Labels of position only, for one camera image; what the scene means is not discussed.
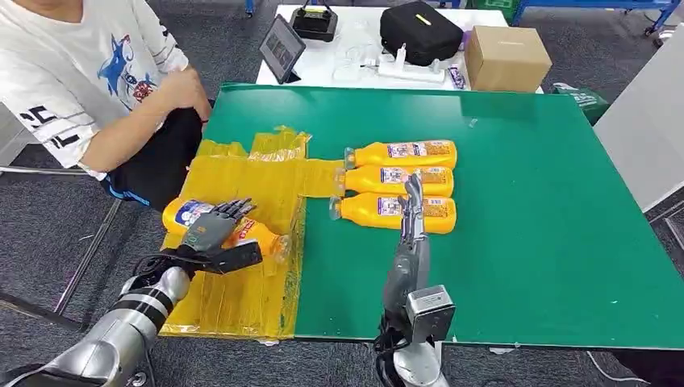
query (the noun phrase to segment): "black shorts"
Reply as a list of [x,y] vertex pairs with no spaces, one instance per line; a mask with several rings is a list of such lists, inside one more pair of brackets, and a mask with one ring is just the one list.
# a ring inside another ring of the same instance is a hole
[[202,120],[195,109],[176,109],[138,153],[100,183],[115,198],[161,212],[181,192],[201,140]]

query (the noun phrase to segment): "white t-shirt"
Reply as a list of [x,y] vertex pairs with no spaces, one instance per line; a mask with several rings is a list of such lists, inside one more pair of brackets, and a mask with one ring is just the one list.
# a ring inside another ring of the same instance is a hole
[[65,168],[188,59],[145,0],[83,0],[80,23],[0,0],[0,102]]

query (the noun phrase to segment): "power strip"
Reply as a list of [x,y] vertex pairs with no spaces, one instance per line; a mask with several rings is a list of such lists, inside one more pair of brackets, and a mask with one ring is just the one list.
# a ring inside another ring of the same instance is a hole
[[394,62],[378,61],[377,74],[383,77],[401,78],[412,81],[443,83],[446,72],[439,69],[439,61],[435,60],[430,66],[414,66],[406,64],[406,45],[397,50]]

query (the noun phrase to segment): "tablet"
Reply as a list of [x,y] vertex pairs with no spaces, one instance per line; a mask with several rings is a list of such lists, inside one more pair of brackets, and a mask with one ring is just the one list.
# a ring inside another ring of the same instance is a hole
[[261,42],[259,51],[278,83],[282,85],[293,81],[293,78],[299,79],[292,73],[292,69],[306,47],[292,26],[278,15]]

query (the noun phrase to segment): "metal chair leg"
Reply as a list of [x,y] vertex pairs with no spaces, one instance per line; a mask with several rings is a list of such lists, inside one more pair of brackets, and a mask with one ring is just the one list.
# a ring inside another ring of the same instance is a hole
[[109,212],[105,216],[105,219],[102,221],[102,224],[98,229],[98,232],[95,234],[93,241],[90,242],[88,250],[85,251],[85,254],[81,258],[81,262],[78,264],[76,272],[73,274],[73,277],[71,277],[71,280],[69,281],[69,284],[66,286],[65,291],[62,293],[60,301],[57,303],[57,306],[55,307],[55,313],[59,315],[62,315],[64,313],[67,304],[69,304],[69,301],[71,301],[73,292],[76,291],[76,287],[78,286],[78,283],[81,282],[83,275],[86,274],[86,270],[88,270],[88,267],[90,266],[90,261],[93,260],[95,252],[100,247],[100,243],[102,242],[102,239],[104,239],[105,234],[109,230],[109,227],[111,226],[111,223],[114,220],[114,217],[116,216],[116,211],[119,210],[120,206],[121,200],[115,199],[114,203],[112,203],[109,209]]
[[29,173],[38,175],[87,176],[86,171],[79,169],[45,169],[25,167],[0,167],[0,172]]
[[24,301],[23,299],[17,298],[15,296],[11,296],[7,293],[0,292],[0,306],[5,306],[21,314],[25,314],[34,318],[44,318],[50,323],[73,329],[75,331],[81,329],[80,322],[73,321],[71,318],[66,318],[61,314],[57,314],[50,310],[35,306],[30,302]]

